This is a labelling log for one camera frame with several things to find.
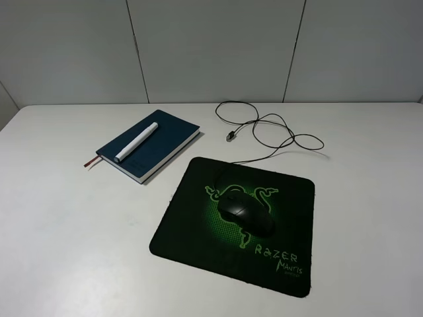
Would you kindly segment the black computer mouse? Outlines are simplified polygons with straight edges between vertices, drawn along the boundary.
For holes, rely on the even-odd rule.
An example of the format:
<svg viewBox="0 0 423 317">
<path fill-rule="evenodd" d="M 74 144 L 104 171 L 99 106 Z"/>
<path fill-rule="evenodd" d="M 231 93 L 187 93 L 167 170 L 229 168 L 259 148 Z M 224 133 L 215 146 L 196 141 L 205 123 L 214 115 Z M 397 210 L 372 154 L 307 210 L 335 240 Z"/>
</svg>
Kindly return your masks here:
<svg viewBox="0 0 423 317">
<path fill-rule="evenodd" d="M 235 223 L 254 236 L 264 238 L 274 232 L 275 224 L 268 208 L 244 192 L 223 194 L 217 203 L 217 210 L 224 221 Z"/>
</svg>

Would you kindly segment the white pen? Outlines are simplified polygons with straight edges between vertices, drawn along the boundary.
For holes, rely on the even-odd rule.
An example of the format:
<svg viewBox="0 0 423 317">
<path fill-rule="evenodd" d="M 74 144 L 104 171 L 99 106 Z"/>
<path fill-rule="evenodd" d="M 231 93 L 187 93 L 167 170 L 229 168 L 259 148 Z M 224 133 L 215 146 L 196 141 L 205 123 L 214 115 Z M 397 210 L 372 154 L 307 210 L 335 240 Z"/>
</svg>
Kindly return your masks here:
<svg viewBox="0 0 423 317">
<path fill-rule="evenodd" d="M 159 124 L 153 122 L 145 128 L 138 136 L 130 141 L 118 154 L 114 157 L 114 162 L 122 162 L 130 153 L 132 153 L 139 145 L 141 145 L 157 128 Z"/>
</svg>

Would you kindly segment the black green Razer mouse pad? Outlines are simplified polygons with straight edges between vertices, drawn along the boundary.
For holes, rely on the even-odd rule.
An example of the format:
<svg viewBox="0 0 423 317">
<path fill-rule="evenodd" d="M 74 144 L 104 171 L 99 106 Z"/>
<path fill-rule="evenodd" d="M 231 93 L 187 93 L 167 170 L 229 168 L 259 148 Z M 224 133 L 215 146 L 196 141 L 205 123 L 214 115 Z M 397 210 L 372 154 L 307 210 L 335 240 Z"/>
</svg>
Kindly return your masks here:
<svg viewBox="0 0 423 317">
<path fill-rule="evenodd" d="M 224 196 L 269 214 L 267 234 L 221 216 Z M 150 252 L 287 294 L 311 290 L 315 185 L 297 176 L 193 158 L 150 242 Z"/>
</svg>

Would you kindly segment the dark blue notebook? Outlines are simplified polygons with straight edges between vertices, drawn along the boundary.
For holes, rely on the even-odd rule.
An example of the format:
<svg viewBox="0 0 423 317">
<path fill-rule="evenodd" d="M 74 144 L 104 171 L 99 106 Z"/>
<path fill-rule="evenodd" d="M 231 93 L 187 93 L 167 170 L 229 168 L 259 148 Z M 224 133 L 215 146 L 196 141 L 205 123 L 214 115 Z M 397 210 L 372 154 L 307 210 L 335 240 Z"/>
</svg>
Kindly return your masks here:
<svg viewBox="0 0 423 317">
<path fill-rule="evenodd" d="M 114 157 L 153 122 L 158 128 L 122 162 Z M 200 127 L 156 110 L 96 151 L 96 155 L 142 184 L 200 133 Z"/>
</svg>

